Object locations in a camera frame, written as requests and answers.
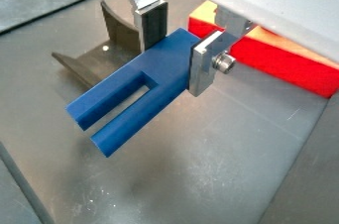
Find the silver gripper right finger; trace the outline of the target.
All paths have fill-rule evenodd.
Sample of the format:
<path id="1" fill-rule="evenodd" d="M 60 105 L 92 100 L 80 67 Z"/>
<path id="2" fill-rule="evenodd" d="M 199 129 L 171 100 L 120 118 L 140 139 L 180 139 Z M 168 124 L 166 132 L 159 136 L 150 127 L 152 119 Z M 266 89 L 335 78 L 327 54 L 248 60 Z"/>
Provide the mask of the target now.
<path id="1" fill-rule="evenodd" d="M 218 7 L 216 20 L 226 28 L 191 47 L 188 91 L 194 96 L 214 83 L 216 71 L 227 74 L 232 70 L 236 59 L 230 55 L 231 47 L 255 27 L 251 20 L 223 6 Z"/>

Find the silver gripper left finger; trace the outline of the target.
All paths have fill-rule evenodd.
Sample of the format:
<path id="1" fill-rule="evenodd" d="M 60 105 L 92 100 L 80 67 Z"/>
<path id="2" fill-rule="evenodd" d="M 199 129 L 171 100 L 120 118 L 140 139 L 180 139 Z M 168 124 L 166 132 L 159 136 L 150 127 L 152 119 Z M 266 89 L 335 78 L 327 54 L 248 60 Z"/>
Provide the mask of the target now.
<path id="1" fill-rule="evenodd" d="M 130 0 L 140 49 L 148 50 L 167 36 L 168 3 L 164 0 Z"/>

